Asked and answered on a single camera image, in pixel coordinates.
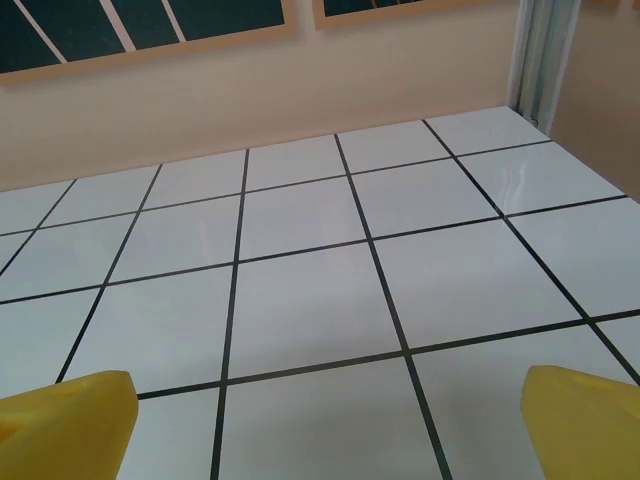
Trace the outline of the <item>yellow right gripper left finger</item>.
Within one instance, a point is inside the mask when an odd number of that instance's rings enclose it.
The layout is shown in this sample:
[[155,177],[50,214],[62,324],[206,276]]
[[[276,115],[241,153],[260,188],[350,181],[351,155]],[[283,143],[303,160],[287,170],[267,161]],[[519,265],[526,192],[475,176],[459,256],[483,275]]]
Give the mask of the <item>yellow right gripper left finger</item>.
[[0,480],[116,480],[138,416],[130,374],[0,399]]

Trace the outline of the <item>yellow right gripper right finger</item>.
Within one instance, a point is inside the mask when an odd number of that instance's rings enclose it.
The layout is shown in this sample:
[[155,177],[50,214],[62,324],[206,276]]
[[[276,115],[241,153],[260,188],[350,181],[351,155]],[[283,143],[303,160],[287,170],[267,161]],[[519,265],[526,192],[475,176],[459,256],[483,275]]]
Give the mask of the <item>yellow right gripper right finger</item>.
[[640,387],[533,366],[521,412],[546,480],[640,480]]

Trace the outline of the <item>teal panel cream circle gold lines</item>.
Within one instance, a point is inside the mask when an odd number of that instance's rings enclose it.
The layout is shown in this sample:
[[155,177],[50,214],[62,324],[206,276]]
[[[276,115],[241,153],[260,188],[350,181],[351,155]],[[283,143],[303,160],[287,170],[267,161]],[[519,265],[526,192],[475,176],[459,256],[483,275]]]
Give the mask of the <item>teal panel cream circle gold lines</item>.
[[312,0],[312,10],[315,27],[326,30],[514,2],[515,0]]

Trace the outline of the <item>aluminium corner post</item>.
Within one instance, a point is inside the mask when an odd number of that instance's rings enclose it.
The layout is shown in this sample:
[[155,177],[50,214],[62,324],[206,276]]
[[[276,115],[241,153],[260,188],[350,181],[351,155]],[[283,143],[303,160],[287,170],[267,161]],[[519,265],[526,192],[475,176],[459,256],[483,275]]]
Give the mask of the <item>aluminium corner post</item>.
[[581,0],[518,0],[507,105],[549,135]]

